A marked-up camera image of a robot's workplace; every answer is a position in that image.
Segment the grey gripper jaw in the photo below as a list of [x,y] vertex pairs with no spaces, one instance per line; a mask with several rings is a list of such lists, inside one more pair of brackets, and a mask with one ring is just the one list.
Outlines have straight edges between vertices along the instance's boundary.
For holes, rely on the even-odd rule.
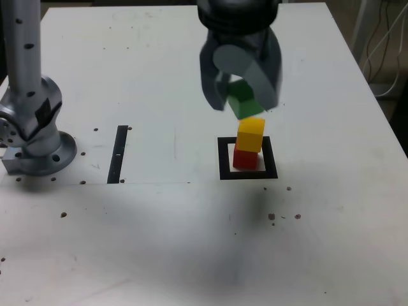
[[269,111],[277,107],[282,83],[282,54],[272,30],[268,61],[260,61],[255,53],[236,45],[218,47],[213,61],[222,72],[243,78],[264,110]]
[[208,31],[207,39],[200,52],[201,87],[209,105],[223,111],[228,95],[230,75],[222,72],[213,62],[213,55],[220,43],[213,31]]

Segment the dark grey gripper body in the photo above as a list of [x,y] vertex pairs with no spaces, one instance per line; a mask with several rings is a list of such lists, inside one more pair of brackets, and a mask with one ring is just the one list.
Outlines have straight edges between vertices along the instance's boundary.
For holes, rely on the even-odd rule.
[[270,33],[270,27],[243,36],[222,34],[209,29],[206,40],[206,61],[212,60],[213,53],[221,45],[236,45],[255,53],[260,61],[268,61],[270,59]]

